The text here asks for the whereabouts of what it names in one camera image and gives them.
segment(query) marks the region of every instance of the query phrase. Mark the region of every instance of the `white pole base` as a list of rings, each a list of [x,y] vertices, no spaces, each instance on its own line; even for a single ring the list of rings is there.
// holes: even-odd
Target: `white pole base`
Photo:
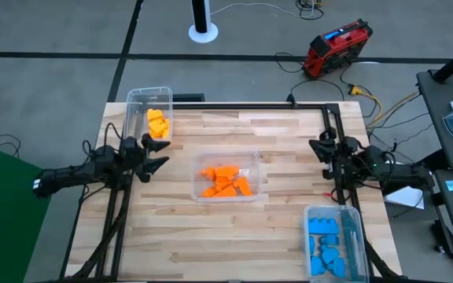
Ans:
[[[218,37],[218,27],[215,24],[211,23],[209,31],[206,33],[199,33],[195,29],[195,25],[192,25],[188,30],[188,36],[195,41],[196,43],[208,43]]]

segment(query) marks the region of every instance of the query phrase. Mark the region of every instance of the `white paper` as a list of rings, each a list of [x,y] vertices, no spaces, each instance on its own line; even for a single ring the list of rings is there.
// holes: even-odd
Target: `white paper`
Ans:
[[[422,191],[420,189],[414,189],[410,186],[406,186],[403,189],[399,189],[394,193],[384,197],[384,200],[393,204],[402,204],[409,207],[414,207],[417,204],[416,208],[424,209],[424,198],[422,198]]]

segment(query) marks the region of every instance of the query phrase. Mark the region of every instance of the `green object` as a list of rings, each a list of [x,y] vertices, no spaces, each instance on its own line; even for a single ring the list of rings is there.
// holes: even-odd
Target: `green object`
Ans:
[[[23,282],[46,209],[32,193],[40,169],[0,152],[0,282]]]

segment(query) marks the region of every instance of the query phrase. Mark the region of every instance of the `blue foam piece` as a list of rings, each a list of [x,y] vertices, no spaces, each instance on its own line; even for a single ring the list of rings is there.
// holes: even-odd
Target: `blue foam piece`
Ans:
[[[314,244],[313,236],[308,237],[308,243],[309,243],[309,247],[311,248],[311,255],[314,255],[315,244]]]
[[[338,225],[335,219],[309,219],[308,232],[320,235],[335,234],[338,235]]]
[[[319,238],[319,242],[325,245],[339,245],[338,236],[336,235],[324,235]]]
[[[342,258],[336,258],[333,261],[333,269],[331,270],[333,275],[344,278],[345,277],[345,260]]]
[[[322,260],[318,256],[311,256],[311,275],[319,275],[321,272],[321,269],[323,268],[322,266]]]
[[[338,252],[338,250],[336,248],[327,248],[321,254],[321,258],[325,264],[328,264],[328,263],[331,263],[334,259],[336,259],[339,255],[340,255],[340,253]]]

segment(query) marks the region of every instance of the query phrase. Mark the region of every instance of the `yellow cable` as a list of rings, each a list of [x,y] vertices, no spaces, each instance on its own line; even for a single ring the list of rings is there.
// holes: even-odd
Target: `yellow cable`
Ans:
[[[410,100],[411,98],[415,97],[416,95],[418,95],[418,91],[415,91],[411,94],[408,94],[406,97],[404,97],[403,99],[401,99],[400,101],[398,101],[396,104],[394,104],[389,110],[387,110],[384,114],[380,115],[380,116],[377,116],[375,117],[375,119],[368,123],[366,126],[367,127],[370,127],[372,126],[373,124],[375,124],[376,122],[378,122],[380,119],[382,119],[384,116],[386,116],[387,114],[389,114],[392,110],[396,110],[398,109],[399,107],[401,107],[402,105],[404,105],[405,103],[407,103],[408,100]]]
[[[373,96],[372,94],[367,94],[367,93],[365,93],[365,92],[360,92],[360,93],[358,93],[358,94],[359,94],[359,95],[363,95],[363,96],[365,96],[365,97],[368,97],[369,99],[373,99],[375,102],[377,102],[378,107],[379,107],[380,110],[378,111],[378,114],[377,114],[377,116],[375,116],[375,119],[374,119],[374,120],[378,119],[379,116],[382,114],[382,103],[381,103],[381,101],[379,101],[378,98],[376,98],[376,97]]]

